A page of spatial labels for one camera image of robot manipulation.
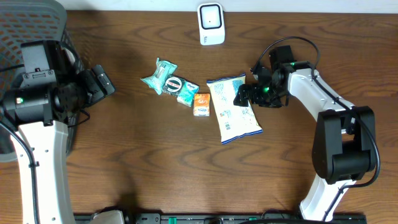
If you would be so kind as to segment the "large white snack bag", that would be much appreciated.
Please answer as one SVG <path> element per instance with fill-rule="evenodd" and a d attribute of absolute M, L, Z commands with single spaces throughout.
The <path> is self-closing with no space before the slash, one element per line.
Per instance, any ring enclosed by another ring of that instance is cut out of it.
<path fill-rule="evenodd" d="M 242 73 L 206 81 L 220 127 L 222 144 L 263 132 L 251 106 L 235 106 L 233 103 L 239 87 L 245 84 L 245 79 L 246 74 Z"/>

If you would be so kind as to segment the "orange small snack packet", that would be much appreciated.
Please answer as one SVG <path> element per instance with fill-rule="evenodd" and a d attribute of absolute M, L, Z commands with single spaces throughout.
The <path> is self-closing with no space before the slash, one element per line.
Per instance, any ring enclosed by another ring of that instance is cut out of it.
<path fill-rule="evenodd" d="M 209 116 L 210 115 L 210 100 L 209 93 L 197 93 L 194 96 L 193 115 L 194 116 Z"/>

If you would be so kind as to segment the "teal snack packet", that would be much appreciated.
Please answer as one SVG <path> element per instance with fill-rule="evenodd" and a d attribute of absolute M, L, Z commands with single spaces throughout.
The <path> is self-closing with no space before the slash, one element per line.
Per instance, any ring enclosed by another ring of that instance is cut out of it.
<path fill-rule="evenodd" d="M 147 84 L 149 88 L 154 89 L 158 95 L 161 95 L 167 77 L 173 74 L 177 68 L 178 66 L 176 64 L 157 58 L 155 72 L 149 77 L 141 78 L 141 80 Z"/>

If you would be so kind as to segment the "small teal tissue pack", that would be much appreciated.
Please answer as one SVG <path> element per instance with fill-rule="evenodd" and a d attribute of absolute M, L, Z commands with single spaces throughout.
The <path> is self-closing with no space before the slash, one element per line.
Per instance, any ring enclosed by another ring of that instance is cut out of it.
<path fill-rule="evenodd" d="M 185 106 L 192 106 L 195 94 L 199 91 L 199 86 L 191 83 L 185 82 L 180 93 L 178 94 L 177 101 Z"/>

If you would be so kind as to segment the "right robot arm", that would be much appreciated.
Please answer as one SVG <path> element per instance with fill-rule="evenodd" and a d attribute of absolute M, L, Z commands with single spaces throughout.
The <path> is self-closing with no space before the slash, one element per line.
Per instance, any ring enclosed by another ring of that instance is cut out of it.
<path fill-rule="evenodd" d="M 282 98 L 297 98 L 316 121 L 312 164 L 316 172 L 299 205 L 304 220 L 330 222 L 348 189 L 371 185 L 380 173 L 374 112 L 355 106 L 328 86 L 308 61 L 294 59 L 290 46 L 265 49 L 271 68 L 257 61 L 251 69 L 258 80 L 239 87 L 234 105 L 280 108 Z"/>

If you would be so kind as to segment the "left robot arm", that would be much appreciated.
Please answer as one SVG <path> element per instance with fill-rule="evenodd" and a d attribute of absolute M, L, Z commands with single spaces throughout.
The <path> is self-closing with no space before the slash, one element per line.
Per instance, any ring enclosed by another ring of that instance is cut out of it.
<path fill-rule="evenodd" d="M 21 45 L 21 85 L 1 100 L 4 123 L 19 165 L 24 223 L 75 223 L 67 175 L 69 118 L 112 95 L 101 65 L 78 71 L 76 52 L 64 42 Z"/>

